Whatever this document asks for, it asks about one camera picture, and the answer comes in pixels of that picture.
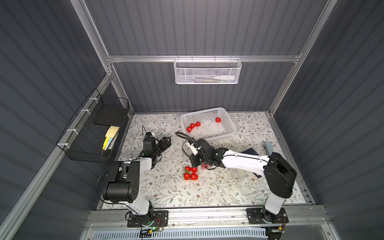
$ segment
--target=strawberry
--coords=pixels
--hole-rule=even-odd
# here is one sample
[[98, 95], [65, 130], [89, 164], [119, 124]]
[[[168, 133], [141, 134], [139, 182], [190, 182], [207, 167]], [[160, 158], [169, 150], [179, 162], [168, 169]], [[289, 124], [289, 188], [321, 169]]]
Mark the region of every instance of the strawberry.
[[184, 179], [185, 180], [189, 180], [190, 177], [191, 177], [191, 175], [189, 173], [184, 173]]
[[199, 176], [196, 173], [192, 173], [192, 175], [191, 175], [192, 180], [197, 180], [198, 178], [199, 178]]

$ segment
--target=white wire basket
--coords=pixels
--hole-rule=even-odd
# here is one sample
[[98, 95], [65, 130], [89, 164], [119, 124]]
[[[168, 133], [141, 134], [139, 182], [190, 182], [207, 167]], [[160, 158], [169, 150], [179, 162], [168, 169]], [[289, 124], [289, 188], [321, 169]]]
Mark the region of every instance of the white wire basket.
[[[216, 122], [216, 118], [220, 118], [221, 122]], [[214, 142], [228, 138], [236, 132], [235, 124], [224, 108], [210, 108], [186, 113], [180, 116], [180, 121], [183, 132], [195, 140], [203, 138], [207, 142]], [[187, 132], [187, 127], [197, 121], [201, 123], [201, 126]]]
[[239, 58], [208, 57], [189, 61], [175, 58], [173, 66], [177, 84], [237, 84], [242, 67]]

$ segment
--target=enclosure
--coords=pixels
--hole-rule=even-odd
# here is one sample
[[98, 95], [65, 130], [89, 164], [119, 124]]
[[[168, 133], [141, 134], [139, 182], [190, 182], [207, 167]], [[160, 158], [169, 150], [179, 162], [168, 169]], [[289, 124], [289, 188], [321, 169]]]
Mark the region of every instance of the enclosure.
[[266, 202], [264, 176], [199, 166], [183, 179], [175, 132], [197, 120], [196, 140], [277, 152], [297, 172], [282, 240], [378, 238], [383, 12], [380, 0], [1, 1], [1, 238], [140, 239], [100, 188], [147, 132], [172, 143], [139, 176], [169, 211], [148, 239], [265, 238], [282, 224], [246, 213]]

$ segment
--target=floral tablecloth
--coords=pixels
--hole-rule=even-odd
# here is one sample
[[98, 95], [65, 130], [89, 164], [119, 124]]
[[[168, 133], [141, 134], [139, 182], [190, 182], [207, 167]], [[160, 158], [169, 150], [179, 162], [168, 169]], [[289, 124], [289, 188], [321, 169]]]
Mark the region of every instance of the floral tablecloth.
[[[262, 142], [272, 143], [274, 151], [282, 150], [264, 112], [229, 113], [237, 127], [227, 139], [210, 142], [215, 148], [226, 147], [236, 152], [254, 148], [264, 155]], [[143, 149], [142, 126], [157, 137], [171, 137], [172, 145], [163, 152], [155, 168], [140, 175], [140, 193], [154, 207], [200, 207], [219, 205], [261, 205], [265, 203], [269, 188], [265, 177], [239, 169], [203, 170], [198, 168], [198, 180], [184, 180], [184, 166], [188, 157], [181, 151], [183, 139], [175, 136], [181, 131], [181, 114], [134, 115], [119, 160], [135, 159]], [[285, 203], [305, 203], [297, 183], [292, 196]], [[126, 208], [120, 204], [103, 204], [103, 209]]]

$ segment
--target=robotic arm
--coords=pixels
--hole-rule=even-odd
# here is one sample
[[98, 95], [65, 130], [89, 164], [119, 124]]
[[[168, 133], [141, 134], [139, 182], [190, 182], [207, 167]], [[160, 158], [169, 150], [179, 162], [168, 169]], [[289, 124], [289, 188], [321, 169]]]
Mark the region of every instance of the robotic arm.
[[[285, 199], [292, 195], [296, 179], [296, 171], [280, 154], [273, 152], [270, 156], [257, 156], [234, 152], [222, 147], [214, 149], [204, 139], [195, 141], [182, 132], [175, 134], [188, 141], [193, 152], [193, 155], [188, 155], [192, 167], [209, 164], [213, 168], [208, 170], [216, 167], [237, 168], [265, 176], [270, 192], [260, 212], [260, 217], [266, 223], [274, 222], [278, 218]], [[154, 156], [156, 156], [150, 152], [147, 152], [146, 155], [148, 157], [112, 166], [108, 171], [107, 184], [103, 189], [105, 200], [127, 205], [132, 211], [132, 216], [143, 226], [150, 225], [154, 221], [152, 204], [139, 194], [139, 175], [154, 167]]]
[[285, 199], [292, 195], [292, 188], [297, 175], [296, 171], [280, 154], [273, 152], [270, 156], [257, 156], [234, 152], [222, 147], [214, 149], [204, 139], [195, 141], [182, 132], [175, 134], [188, 141], [193, 152], [193, 155], [189, 157], [192, 167], [209, 164], [214, 167], [213, 169], [216, 167], [237, 168], [265, 176], [270, 192], [260, 214], [267, 223], [278, 218]]

